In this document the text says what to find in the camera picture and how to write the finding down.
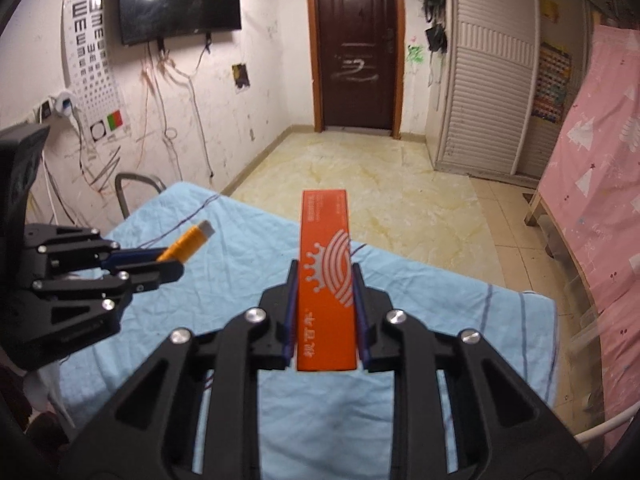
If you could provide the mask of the eye test chart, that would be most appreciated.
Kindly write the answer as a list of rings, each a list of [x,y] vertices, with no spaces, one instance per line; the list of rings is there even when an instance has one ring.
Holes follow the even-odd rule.
[[[62,0],[62,55],[70,114],[93,144],[128,136],[108,50],[104,0]]]

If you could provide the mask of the white louvered wardrobe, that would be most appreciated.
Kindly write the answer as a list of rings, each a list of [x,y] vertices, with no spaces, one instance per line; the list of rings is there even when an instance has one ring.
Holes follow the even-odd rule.
[[[431,59],[425,140],[440,171],[533,188],[584,80],[589,0],[447,0],[448,51]],[[540,45],[572,57],[559,124],[532,115]]]

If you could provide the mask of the black bags hanging on wall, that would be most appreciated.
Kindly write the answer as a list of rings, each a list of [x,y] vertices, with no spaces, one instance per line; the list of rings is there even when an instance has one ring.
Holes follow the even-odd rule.
[[[420,0],[427,24],[425,36],[431,53],[445,54],[448,51],[446,33],[447,0]]]

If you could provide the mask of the white metal chair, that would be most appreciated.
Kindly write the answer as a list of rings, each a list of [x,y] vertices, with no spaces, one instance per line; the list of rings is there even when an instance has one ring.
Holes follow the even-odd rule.
[[[636,404],[628,408],[628,410],[620,412],[616,416],[606,420],[605,422],[601,422],[599,425],[594,426],[588,430],[581,432],[580,434],[575,434],[574,438],[580,444],[584,444],[590,442],[594,439],[605,436],[609,432],[617,429],[620,426],[625,425],[627,422],[630,422],[634,419],[639,409],[639,405]]]

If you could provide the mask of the orange cardboard box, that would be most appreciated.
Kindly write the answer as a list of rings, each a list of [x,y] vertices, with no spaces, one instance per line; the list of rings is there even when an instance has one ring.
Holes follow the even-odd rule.
[[[303,192],[298,270],[297,369],[356,370],[356,314],[344,190]]]

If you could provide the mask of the grey metal bed rail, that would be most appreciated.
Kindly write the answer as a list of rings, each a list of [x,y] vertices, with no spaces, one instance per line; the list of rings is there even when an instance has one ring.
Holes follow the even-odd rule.
[[[141,172],[123,171],[116,174],[114,190],[122,218],[140,208],[152,197],[160,195],[167,186],[160,177]]]

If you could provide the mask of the colourful wall poster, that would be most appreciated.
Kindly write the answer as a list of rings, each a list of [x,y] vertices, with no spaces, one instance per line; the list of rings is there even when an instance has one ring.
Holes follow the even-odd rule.
[[[564,114],[572,57],[548,42],[540,45],[532,115],[559,124]]]

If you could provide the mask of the dark brown wooden door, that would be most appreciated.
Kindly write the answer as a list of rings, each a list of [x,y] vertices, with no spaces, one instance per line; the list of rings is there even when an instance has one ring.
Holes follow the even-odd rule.
[[[400,137],[405,0],[307,0],[314,130]]]

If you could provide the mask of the pink patterned bed curtain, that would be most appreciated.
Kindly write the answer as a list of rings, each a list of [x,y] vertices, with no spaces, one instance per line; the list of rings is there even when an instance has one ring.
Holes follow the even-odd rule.
[[[639,400],[639,34],[597,26],[538,193],[575,258],[600,339],[604,414]]]

